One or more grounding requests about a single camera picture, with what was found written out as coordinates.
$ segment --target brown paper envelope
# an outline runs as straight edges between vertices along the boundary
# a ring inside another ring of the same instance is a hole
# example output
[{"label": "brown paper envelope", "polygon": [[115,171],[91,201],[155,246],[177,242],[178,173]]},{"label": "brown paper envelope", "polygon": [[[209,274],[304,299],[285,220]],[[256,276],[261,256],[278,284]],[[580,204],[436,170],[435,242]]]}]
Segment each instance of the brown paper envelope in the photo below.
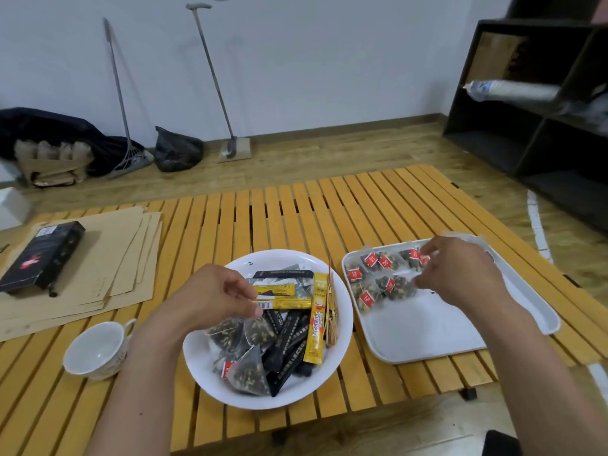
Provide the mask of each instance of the brown paper envelope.
[{"label": "brown paper envelope", "polygon": [[103,307],[142,213],[143,208],[135,207],[79,218],[86,231],[57,280],[58,296],[49,298],[47,292],[36,288],[15,296],[0,294],[0,319],[27,316],[36,321]]},{"label": "brown paper envelope", "polygon": [[27,334],[37,333],[43,329],[53,328],[55,326],[65,325],[66,323],[76,320],[92,317],[93,315],[103,314],[110,310],[121,309],[133,304],[148,301],[154,296],[154,286],[156,278],[156,261],[158,256],[159,242],[161,240],[161,228],[158,227],[156,235],[153,239],[153,244],[146,264],[146,271],[141,283],[136,284],[133,291],[128,293],[112,296],[107,299],[106,305],[102,309],[86,313],[68,315],[49,320],[41,320],[32,323],[16,323],[7,320],[0,321],[0,342],[13,337],[25,336]]},{"label": "brown paper envelope", "polygon": [[110,296],[133,291],[135,279],[137,278],[139,256],[142,253],[143,239],[146,236],[149,220],[150,216],[148,214],[142,215],[142,223],[139,225],[139,229],[135,233],[133,240],[131,240],[129,247],[126,249],[122,261],[120,261],[116,277],[110,288]]},{"label": "brown paper envelope", "polygon": [[148,224],[148,230],[146,230],[146,237],[143,239],[142,252],[139,256],[139,262],[137,264],[137,283],[141,283],[143,280],[143,272],[145,270],[146,263],[148,262],[150,248],[152,248],[152,242],[154,240],[154,237],[156,236],[156,229],[158,228],[162,213],[148,214],[150,216],[150,222]]}]

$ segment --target white wall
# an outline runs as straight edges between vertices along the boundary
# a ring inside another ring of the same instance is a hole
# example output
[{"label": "white wall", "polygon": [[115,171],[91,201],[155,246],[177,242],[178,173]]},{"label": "white wall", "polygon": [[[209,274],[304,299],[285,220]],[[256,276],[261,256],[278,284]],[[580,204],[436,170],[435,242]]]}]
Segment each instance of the white wall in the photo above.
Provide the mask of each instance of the white wall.
[{"label": "white wall", "polygon": [[447,113],[478,19],[510,0],[5,0],[0,107],[121,135],[102,17],[133,139],[227,136],[187,2],[200,10],[233,129],[254,135]]}]

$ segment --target black box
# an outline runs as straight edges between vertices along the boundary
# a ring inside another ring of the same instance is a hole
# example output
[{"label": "black box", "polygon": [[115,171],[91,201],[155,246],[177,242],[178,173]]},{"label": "black box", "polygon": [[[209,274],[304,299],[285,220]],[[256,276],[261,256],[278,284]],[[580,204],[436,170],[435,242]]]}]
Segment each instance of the black box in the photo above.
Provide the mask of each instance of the black box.
[{"label": "black box", "polygon": [[49,289],[55,297],[53,283],[72,256],[85,233],[78,221],[51,225],[38,230],[19,257],[0,279],[0,291],[13,293],[28,286]]}]

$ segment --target shelving unit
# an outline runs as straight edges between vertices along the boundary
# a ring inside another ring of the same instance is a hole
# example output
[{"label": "shelving unit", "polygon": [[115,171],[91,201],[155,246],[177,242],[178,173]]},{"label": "shelving unit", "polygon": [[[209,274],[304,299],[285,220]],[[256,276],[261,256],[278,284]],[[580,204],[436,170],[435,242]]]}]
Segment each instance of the shelving unit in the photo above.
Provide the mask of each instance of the shelving unit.
[{"label": "shelving unit", "polygon": [[[552,103],[476,102],[462,89],[483,32],[527,38],[509,79],[560,85]],[[564,104],[608,83],[608,25],[551,19],[480,21],[444,136],[608,233],[608,134]]]}]

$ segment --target black garbage bag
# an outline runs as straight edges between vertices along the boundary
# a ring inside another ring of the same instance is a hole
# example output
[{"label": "black garbage bag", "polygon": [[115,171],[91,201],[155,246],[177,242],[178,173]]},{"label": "black garbage bag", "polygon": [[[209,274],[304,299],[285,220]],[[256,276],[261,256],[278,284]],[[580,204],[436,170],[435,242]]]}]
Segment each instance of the black garbage bag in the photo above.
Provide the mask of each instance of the black garbage bag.
[{"label": "black garbage bag", "polygon": [[202,160],[203,143],[196,137],[184,136],[156,126],[156,167],[165,173],[183,171],[196,166]]},{"label": "black garbage bag", "polygon": [[[14,107],[0,110],[0,157],[15,159],[15,142],[48,141],[59,146],[62,142],[82,141],[91,147],[95,160],[87,167],[87,174],[99,177],[108,174],[122,161],[126,153],[126,137],[106,136],[82,118],[55,114],[38,109]],[[143,149],[135,141],[133,146]]]}]

